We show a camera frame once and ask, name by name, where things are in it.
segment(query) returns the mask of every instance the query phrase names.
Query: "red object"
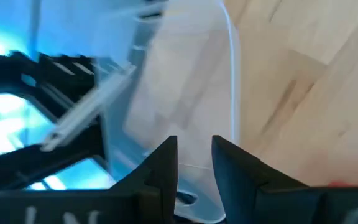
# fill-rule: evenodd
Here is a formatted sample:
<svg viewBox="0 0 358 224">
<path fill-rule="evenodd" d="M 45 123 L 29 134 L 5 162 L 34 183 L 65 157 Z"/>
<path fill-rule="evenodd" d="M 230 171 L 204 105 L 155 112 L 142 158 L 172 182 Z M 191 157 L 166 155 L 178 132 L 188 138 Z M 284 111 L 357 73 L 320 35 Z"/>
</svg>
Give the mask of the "red object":
<svg viewBox="0 0 358 224">
<path fill-rule="evenodd" d="M 332 181 L 328 184 L 328 187 L 350 187 L 351 185 L 343 182 L 343 181 Z"/>
</svg>

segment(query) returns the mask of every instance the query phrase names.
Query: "wooden floor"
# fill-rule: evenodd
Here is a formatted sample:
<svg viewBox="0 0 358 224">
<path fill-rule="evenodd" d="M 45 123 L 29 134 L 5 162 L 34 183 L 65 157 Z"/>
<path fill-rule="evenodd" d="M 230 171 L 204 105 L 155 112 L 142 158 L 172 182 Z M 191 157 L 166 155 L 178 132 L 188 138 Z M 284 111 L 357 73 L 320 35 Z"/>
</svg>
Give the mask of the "wooden floor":
<svg viewBox="0 0 358 224">
<path fill-rule="evenodd" d="M 358 184 L 358 0 L 226 0 L 241 146 L 310 185 Z"/>
</svg>

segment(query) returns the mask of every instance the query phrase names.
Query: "transparent plastic panel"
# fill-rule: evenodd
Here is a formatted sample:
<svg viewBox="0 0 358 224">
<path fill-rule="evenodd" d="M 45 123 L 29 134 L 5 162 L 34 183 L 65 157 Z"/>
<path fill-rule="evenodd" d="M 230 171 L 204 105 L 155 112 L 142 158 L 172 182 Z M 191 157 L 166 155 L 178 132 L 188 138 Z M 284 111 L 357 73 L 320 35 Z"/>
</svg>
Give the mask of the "transparent plastic panel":
<svg viewBox="0 0 358 224">
<path fill-rule="evenodd" d="M 116 29 L 122 24 L 125 30 Z M 114 179 L 121 180 L 168 136 L 177 135 L 178 191 L 195 200 L 177 200 L 175 214 L 201 223 L 225 217 L 211 137 L 238 140 L 238 45 L 221 1 L 169 1 L 99 18 L 93 44 L 97 81 L 128 63 L 137 67 L 129 87 L 103 109 Z"/>
<path fill-rule="evenodd" d="M 143 0 L 42 1 L 38 51 L 48 55 L 92 56 L 91 43 L 99 15 L 144 4 Z M 125 30 L 126 26 L 116 28 Z"/>
</svg>

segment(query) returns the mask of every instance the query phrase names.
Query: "light wood surface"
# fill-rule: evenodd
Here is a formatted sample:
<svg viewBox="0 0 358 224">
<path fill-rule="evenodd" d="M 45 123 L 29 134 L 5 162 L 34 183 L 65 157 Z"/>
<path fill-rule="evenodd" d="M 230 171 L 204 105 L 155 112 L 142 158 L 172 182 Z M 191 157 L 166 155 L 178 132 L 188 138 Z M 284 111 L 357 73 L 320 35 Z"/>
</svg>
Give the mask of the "light wood surface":
<svg viewBox="0 0 358 224">
<path fill-rule="evenodd" d="M 358 184 L 358 0 L 227 0 L 240 146 L 310 185 Z"/>
</svg>

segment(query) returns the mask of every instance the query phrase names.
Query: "white lettering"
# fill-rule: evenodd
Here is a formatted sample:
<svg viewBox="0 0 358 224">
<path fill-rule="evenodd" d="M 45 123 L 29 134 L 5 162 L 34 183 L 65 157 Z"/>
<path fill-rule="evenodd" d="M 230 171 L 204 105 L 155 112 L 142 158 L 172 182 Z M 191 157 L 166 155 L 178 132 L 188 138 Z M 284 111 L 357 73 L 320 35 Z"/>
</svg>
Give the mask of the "white lettering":
<svg viewBox="0 0 358 224">
<path fill-rule="evenodd" d="M 99 211 L 92 211 L 89 213 L 88 216 L 88 224 L 98 224 L 98 216 Z M 40 224 L 36 223 L 37 217 L 37 208 L 34 206 L 27 207 L 25 210 L 25 224 Z M 63 214 L 63 222 L 64 224 L 80 224 L 79 221 L 76 219 L 75 215 L 71 212 L 65 212 Z"/>
</svg>

